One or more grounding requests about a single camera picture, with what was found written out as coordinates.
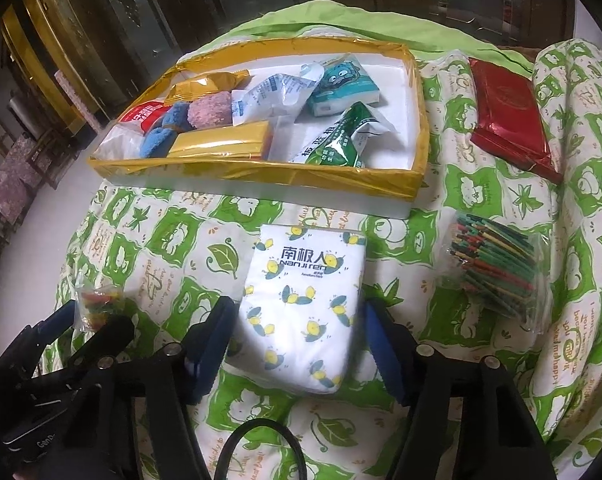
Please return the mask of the bee-print tissue pack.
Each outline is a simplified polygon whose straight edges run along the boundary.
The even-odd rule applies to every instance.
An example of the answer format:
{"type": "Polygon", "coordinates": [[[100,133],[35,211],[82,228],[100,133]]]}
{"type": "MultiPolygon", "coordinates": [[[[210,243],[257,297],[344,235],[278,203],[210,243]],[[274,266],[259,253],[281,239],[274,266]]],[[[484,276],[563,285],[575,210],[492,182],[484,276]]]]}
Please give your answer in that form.
{"type": "Polygon", "coordinates": [[[280,388],[338,391],[348,370],[366,236],[264,224],[226,360],[280,388]]]}

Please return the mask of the white red packet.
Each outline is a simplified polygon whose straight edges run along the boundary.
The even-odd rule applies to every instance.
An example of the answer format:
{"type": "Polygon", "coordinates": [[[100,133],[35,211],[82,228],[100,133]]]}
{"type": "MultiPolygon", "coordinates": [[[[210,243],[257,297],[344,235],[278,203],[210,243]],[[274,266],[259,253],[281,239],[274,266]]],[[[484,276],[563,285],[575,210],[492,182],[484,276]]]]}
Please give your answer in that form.
{"type": "Polygon", "coordinates": [[[108,130],[92,156],[98,160],[136,159],[148,131],[168,111],[162,101],[132,106],[108,130]]]}

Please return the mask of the green white snack packet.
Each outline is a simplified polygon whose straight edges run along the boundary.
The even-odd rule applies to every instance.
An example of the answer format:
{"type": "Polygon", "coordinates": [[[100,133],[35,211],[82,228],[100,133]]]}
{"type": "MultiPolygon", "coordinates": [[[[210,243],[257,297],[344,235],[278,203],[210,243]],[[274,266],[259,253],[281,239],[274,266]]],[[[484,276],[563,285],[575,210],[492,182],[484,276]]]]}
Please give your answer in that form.
{"type": "Polygon", "coordinates": [[[396,133],[378,110],[357,101],[339,119],[307,143],[290,162],[294,164],[363,168],[362,153],[370,138],[396,133]]]}

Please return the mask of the pink fluffy ball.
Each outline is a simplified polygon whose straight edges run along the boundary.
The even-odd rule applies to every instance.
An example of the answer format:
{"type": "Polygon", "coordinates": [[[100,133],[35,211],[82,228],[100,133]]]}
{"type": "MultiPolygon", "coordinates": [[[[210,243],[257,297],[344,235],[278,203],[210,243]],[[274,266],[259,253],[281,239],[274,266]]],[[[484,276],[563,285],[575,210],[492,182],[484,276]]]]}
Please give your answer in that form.
{"type": "Polygon", "coordinates": [[[192,101],[188,106],[187,120],[194,129],[230,126],[231,93],[216,92],[192,101]]]}

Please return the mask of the gold foil packet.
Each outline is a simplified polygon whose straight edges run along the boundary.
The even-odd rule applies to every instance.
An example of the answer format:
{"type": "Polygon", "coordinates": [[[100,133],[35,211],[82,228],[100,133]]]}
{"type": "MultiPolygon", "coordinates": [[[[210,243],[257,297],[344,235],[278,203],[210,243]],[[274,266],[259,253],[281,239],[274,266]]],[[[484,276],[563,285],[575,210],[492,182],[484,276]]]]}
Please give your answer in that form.
{"type": "Polygon", "coordinates": [[[192,102],[223,91],[231,91],[240,87],[251,78],[248,70],[238,72],[216,72],[188,78],[176,82],[168,90],[164,99],[165,105],[177,102],[192,102]]]}

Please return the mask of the white desiccant packet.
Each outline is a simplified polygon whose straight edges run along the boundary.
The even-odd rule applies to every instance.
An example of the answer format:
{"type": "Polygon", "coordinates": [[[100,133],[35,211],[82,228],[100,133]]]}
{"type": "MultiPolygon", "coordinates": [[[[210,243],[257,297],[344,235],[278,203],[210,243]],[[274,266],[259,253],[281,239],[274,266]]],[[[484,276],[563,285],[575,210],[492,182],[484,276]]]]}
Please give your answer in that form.
{"type": "Polygon", "coordinates": [[[301,66],[299,76],[276,73],[249,90],[234,90],[232,124],[241,126],[275,118],[294,122],[324,75],[320,64],[310,63],[301,66]]]}

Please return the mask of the teal tissue pack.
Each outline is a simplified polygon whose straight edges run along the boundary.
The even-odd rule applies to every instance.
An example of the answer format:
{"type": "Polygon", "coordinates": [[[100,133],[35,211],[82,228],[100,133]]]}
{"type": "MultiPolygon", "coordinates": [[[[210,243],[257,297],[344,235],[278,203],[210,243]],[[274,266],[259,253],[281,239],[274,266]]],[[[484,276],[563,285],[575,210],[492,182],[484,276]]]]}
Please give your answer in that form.
{"type": "Polygon", "coordinates": [[[307,100],[315,117],[341,114],[356,102],[378,104],[381,92],[354,55],[322,62],[324,76],[307,100]]]}

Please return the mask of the small bag coloured crayons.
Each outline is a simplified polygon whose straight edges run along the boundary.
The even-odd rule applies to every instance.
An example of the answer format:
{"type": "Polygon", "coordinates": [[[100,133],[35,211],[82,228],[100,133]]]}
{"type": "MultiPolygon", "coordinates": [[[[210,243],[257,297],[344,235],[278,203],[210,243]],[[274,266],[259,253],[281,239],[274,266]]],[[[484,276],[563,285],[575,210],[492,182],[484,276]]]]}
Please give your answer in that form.
{"type": "Polygon", "coordinates": [[[124,307],[124,290],[120,286],[81,287],[77,291],[74,326],[79,332],[98,332],[112,316],[122,315],[124,307]]]}

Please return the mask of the green patterned quilt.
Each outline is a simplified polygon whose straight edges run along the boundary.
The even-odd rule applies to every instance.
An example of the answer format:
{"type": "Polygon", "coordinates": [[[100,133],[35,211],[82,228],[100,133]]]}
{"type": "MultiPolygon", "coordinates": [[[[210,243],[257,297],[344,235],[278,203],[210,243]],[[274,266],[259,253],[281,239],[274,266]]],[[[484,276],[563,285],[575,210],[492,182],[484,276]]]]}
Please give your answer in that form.
{"type": "Polygon", "coordinates": [[[72,236],[56,300],[87,283],[126,291],[148,356],[185,335],[222,295],[246,290],[266,223],[354,229],[367,239],[363,289],[446,356],[496,356],[510,371],[557,476],[581,479],[602,452],[602,51],[571,39],[537,55],[533,84],[561,186],[481,153],[470,142],[476,99],[468,58],[421,67],[430,165],[410,216],[383,219],[271,200],[103,184],[72,236]],[[548,332],[531,335],[440,277],[456,214],[476,214],[548,241],[554,300],[548,332]]]}

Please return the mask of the bag of coloured sticks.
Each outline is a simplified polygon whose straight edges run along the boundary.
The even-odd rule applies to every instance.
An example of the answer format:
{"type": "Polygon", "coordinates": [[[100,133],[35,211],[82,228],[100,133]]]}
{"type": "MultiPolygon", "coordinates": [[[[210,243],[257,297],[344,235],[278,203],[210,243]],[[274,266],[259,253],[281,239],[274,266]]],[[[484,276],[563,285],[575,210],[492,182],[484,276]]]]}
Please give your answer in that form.
{"type": "Polygon", "coordinates": [[[550,238],[458,212],[443,236],[441,278],[522,330],[541,334],[550,315],[550,238]]]}

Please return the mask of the blue rolled cloth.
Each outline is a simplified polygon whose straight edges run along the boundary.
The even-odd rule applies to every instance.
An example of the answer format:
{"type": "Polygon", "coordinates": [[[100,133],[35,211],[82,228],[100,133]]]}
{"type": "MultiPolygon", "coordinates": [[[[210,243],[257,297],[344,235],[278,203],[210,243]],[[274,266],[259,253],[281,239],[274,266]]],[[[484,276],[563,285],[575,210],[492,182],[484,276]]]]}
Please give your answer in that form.
{"type": "Polygon", "coordinates": [[[176,102],[158,119],[146,134],[139,156],[141,158],[165,158],[176,138],[192,129],[188,122],[188,102],[176,102]]]}

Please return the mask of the gold bar packet in tray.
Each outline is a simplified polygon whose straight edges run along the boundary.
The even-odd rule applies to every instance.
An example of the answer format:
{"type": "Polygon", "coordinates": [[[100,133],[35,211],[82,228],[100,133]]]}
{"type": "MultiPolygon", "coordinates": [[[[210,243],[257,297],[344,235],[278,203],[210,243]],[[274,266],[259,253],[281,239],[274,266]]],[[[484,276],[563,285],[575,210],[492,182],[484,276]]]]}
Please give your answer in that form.
{"type": "Polygon", "coordinates": [[[167,157],[262,159],[267,157],[272,139],[269,122],[192,130],[176,138],[167,157]]]}

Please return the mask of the gold-edged white foam tray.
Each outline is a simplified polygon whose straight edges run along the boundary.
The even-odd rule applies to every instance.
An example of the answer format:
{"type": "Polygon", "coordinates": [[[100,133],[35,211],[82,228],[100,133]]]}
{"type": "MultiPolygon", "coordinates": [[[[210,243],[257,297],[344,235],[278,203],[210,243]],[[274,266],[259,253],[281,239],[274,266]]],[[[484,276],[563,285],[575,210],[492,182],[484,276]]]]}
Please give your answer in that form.
{"type": "Polygon", "coordinates": [[[187,56],[90,156],[110,182],[404,219],[428,163],[416,59],[351,37],[251,40],[187,56]]]}

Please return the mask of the red foil packet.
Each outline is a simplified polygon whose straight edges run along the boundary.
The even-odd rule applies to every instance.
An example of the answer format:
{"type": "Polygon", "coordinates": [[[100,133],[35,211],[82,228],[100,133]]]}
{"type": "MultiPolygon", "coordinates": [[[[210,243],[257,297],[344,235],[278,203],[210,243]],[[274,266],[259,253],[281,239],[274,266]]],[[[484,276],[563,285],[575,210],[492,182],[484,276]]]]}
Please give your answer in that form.
{"type": "Polygon", "coordinates": [[[520,170],[561,184],[563,176],[552,163],[532,84],[477,58],[470,58],[470,68],[478,102],[478,123],[471,142],[520,170]]]}

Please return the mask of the ornate glass door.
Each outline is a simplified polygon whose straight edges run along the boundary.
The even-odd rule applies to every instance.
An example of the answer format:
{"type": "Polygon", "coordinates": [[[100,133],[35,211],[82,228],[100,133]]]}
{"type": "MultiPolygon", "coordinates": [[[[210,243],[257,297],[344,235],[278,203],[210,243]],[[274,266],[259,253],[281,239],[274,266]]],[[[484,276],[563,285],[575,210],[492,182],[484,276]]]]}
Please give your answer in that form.
{"type": "MultiPolygon", "coordinates": [[[[276,10],[318,0],[11,0],[0,36],[21,84],[69,131],[78,106],[112,117],[179,55],[276,10]]],[[[361,8],[371,29],[383,13],[411,15],[478,39],[535,52],[570,37],[575,0],[330,0],[361,8]]]]}

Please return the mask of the plain green sheet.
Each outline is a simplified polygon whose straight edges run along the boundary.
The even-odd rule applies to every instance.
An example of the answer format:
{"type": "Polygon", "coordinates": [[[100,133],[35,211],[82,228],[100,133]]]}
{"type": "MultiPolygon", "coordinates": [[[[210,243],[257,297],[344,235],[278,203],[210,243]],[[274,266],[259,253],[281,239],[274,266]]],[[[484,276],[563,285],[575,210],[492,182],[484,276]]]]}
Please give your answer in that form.
{"type": "Polygon", "coordinates": [[[242,23],[203,47],[187,52],[185,61],[243,39],[299,37],[320,28],[340,29],[344,34],[376,41],[398,42],[412,51],[416,58],[431,61],[451,50],[464,52],[470,58],[491,62],[510,72],[530,78],[534,63],[514,50],[502,50],[476,39],[459,29],[434,21],[394,12],[371,12],[355,6],[344,6],[331,0],[312,0],[268,12],[255,20],[242,23]]]}

